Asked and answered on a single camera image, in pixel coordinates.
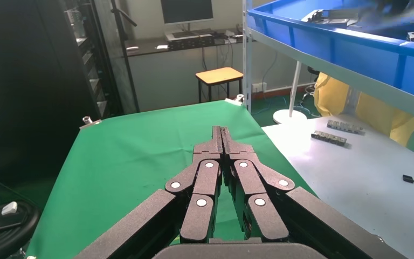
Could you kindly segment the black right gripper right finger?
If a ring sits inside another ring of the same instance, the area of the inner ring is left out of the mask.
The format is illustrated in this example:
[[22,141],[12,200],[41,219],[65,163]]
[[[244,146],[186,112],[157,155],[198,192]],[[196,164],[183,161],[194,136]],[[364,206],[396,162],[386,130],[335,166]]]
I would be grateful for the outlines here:
[[253,147],[222,128],[229,185],[246,238],[282,251],[284,258],[402,258],[381,238],[354,223],[294,181],[260,162]]

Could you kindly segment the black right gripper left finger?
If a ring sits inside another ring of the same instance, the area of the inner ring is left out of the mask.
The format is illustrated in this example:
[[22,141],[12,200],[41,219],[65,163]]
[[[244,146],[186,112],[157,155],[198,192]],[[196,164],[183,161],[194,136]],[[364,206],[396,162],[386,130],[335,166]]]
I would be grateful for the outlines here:
[[215,228],[224,154],[221,127],[196,144],[192,163],[84,248],[76,258],[152,258],[176,236],[203,243]]

